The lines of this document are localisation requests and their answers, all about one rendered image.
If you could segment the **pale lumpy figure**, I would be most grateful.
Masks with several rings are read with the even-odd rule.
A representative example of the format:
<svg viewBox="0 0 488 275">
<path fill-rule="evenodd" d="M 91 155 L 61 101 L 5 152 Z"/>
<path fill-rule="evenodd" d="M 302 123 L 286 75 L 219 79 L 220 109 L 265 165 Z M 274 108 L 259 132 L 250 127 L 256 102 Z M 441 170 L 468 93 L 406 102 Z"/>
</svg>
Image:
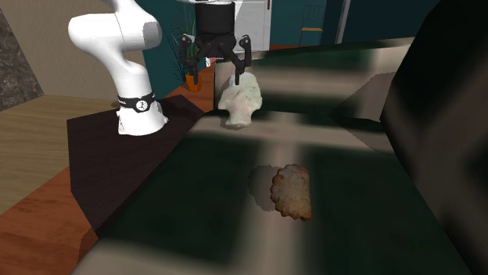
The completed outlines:
<svg viewBox="0 0 488 275">
<path fill-rule="evenodd" d="M 244 72 L 239 76 L 239 84 L 235 82 L 235 75 L 229 78 L 229 85 L 223 90 L 217 107 L 228 111 L 227 126 L 248 127 L 253 112 L 261 108 L 262 101 L 255 75 Z"/>
</svg>

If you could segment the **dark robot stand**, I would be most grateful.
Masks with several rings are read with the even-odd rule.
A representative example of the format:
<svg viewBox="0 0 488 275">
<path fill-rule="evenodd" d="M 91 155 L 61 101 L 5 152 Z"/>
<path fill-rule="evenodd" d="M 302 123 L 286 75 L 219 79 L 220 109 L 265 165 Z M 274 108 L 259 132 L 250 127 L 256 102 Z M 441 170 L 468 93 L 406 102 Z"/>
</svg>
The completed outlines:
<svg viewBox="0 0 488 275">
<path fill-rule="evenodd" d="M 70 186 L 100 238 L 142 182 L 204 114 L 182 95 L 159 100 L 169 122 L 145 136 L 118 134 L 114 110 L 67 120 Z"/>
</svg>

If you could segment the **green and tan sofa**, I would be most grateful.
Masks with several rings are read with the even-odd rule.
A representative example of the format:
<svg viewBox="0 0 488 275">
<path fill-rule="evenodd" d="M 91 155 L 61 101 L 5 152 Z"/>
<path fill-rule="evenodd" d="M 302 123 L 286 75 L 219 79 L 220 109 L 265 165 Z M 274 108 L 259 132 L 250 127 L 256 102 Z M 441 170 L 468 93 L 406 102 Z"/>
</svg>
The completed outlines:
<svg viewBox="0 0 488 275">
<path fill-rule="evenodd" d="M 245 128 L 204 113 L 71 275 L 488 275 L 488 0 L 440 0 L 407 47 L 254 63 Z M 288 164 L 312 218 L 270 199 Z"/>
</svg>

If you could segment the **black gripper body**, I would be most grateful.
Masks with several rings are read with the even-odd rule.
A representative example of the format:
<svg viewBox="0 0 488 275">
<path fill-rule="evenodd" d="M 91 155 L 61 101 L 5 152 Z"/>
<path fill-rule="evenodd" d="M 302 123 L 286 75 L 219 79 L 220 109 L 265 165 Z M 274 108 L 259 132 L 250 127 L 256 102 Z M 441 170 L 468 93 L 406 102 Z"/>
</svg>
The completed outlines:
<svg viewBox="0 0 488 275">
<path fill-rule="evenodd" d="M 195 5 L 196 58 L 238 60 L 233 52 L 235 38 L 234 2 L 197 2 Z"/>
</svg>

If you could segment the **brown scalloped pastry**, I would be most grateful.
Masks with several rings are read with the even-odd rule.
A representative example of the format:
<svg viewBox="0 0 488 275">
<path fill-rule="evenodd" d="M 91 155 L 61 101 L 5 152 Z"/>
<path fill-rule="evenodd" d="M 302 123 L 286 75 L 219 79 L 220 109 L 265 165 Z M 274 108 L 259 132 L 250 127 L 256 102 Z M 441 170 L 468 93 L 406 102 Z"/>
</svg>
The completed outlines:
<svg viewBox="0 0 488 275">
<path fill-rule="evenodd" d="M 270 199 L 283 217 L 307 221 L 312 218 L 310 175 L 305 166 L 288 164 L 272 178 Z"/>
</svg>

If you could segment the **white door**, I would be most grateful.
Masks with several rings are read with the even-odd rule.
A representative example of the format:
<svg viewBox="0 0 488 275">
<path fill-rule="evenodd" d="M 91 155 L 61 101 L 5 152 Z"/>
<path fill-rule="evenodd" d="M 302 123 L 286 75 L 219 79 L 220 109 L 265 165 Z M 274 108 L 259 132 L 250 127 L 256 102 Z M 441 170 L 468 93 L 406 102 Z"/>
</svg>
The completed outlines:
<svg viewBox="0 0 488 275">
<path fill-rule="evenodd" d="M 235 36 L 250 37 L 253 52 L 267 51 L 271 36 L 272 0 L 234 0 Z"/>
</svg>

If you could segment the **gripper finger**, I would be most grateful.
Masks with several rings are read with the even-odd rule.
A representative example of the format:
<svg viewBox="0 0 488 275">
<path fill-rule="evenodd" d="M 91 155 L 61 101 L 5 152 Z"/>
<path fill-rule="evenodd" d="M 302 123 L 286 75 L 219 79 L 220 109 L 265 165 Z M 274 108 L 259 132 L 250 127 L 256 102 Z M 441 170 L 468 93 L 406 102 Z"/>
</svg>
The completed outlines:
<svg viewBox="0 0 488 275">
<path fill-rule="evenodd" d="M 239 85 L 240 75 L 244 73 L 247 66 L 250 66 L 252 64 L 250 37 L 245 34 L 239 40 L 239 45 L 245 50 L 244 60 L 239 59 L 229 46 L 224 46 L 225 56 L 228 57 L 235 65 L 235 85 Z"/>
<path fill-rule="evenodd" d="M 207 50 L 196 47 L 195 39 L 192 35 L 182 34 L 179 45 L 184 71 L 192 76 L 193 84 L 197 85 L 199 83 L 198 64 Z"/>
</svg>

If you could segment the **potted plant in orange pot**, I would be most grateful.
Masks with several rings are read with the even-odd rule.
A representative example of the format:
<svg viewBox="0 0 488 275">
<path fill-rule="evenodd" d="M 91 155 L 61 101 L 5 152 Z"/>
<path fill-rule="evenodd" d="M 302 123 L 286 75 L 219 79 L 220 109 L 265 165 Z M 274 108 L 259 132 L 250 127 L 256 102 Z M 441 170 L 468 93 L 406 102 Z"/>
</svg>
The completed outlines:
<svg viewBox="0 0 488 275">
<path fill-rule="evenodd" d="M 188 86 L 188 90 L 192 92 L 197 92 L 201 89 L 201 75 L 199 74 L 199 64 L 198 64 L 198 80 L 197 85 L 193 84 L 192 76 L 188 75 L 184 71 L 183 64 L 181 62 L 180 53 L 180 38 L 182 34 L 189 34 L 196 37 L 196 21 L 193 12 L 189 12 L 185 6 L 183 6 L 179 11 L 177 11 L 176 17 L 169 21 L 168 25 L 170 28 L 170 46 L 174 53 L 174 67 L 177 70 L 176 76 L 183 80 Z"/>
</svg>

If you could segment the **wooden chair with yellow seat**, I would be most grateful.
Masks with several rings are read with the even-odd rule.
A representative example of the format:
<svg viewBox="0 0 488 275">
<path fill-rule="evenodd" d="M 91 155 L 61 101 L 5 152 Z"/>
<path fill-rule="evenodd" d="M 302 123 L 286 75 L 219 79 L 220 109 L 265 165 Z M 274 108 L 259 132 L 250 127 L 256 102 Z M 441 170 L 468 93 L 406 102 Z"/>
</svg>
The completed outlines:
<svg viewBox="0 0 488 275">
<path fill-rule="evenodd" d="M 321 42 L 325 8 L 325 5 L 305 5 L 303 7 L 299 45 L 302 45 L 303 34 L 306 32 L 317 32 L 318 43 Z"/>
</svg>

